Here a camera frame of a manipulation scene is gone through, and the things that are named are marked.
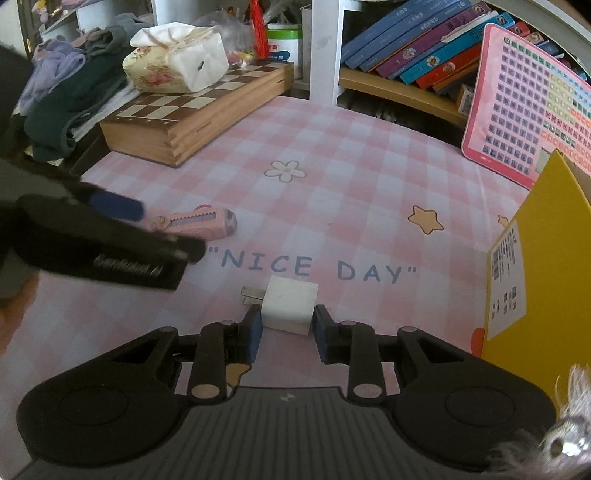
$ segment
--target white cube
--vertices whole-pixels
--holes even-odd
[[[308,335],[317,295],[317,283],[271,277],[261,306],[263,325]]]

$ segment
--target green lid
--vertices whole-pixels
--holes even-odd
[[[301,25],[268,24],[267,38],[269,40],[299,40],[302,38]]]

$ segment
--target red tassel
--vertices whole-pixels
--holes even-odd
[[[269,42],[259,0],[251,0],[251,20],[255,29],[256,54],[260,59],[265,59],[269,56]]]

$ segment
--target table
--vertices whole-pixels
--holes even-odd
[[[283,97],[178,169],[110,153],[84,178],[142,200],[149,215],[203,203],[229,208],[238,230],[211,242],[173,293],[41,276],[0,358],[3,478],[28,462],[15,423],[28,390],[160,326],[184,335],[241,320],[242,286],[265,287],[271,274],[319,283],[318,302],[335,320],[362,320],[390,335],[414,325],[469,349],[483,325],[486,252],[503,231],[499,216],[511,218],[527,194],[423,134]],[[396,392],[391,365],[385,376]],[[344,365],[320,363],[311,336],[265,330],[242,384],[346,378]]]

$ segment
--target fluffy toy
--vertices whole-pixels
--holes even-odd
[[[591,478],[591,382],[587,369],[575,365],[570,370],[568,395],[560,419],[541,441],[531,433],[522,433],[522,441],[498,447],[492,459],[495,470],[518,480]]]

